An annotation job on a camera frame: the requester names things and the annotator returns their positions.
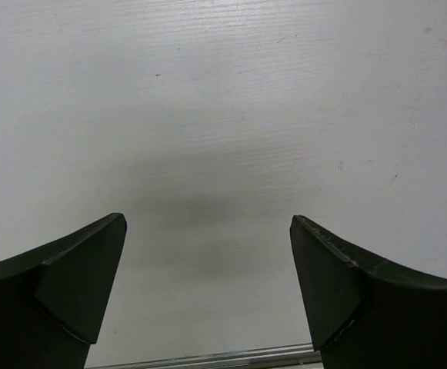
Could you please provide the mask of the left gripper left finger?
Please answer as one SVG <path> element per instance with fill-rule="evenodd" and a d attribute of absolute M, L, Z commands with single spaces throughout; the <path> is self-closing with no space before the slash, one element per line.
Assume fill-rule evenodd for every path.
<path fill-rule="evenodd" d="M 111 213 L 0 261 L 0 368 L 83 368 L 96 344 L 127 233 Z"/>

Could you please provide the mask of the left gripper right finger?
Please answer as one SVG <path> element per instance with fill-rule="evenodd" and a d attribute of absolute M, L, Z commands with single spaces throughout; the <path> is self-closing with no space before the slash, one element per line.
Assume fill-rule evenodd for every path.
<path fill-rule="evenodd" d="M 397 264 L 296 215 L 292 254 L 326 368 L 447 368 L 447 279 Z"/>

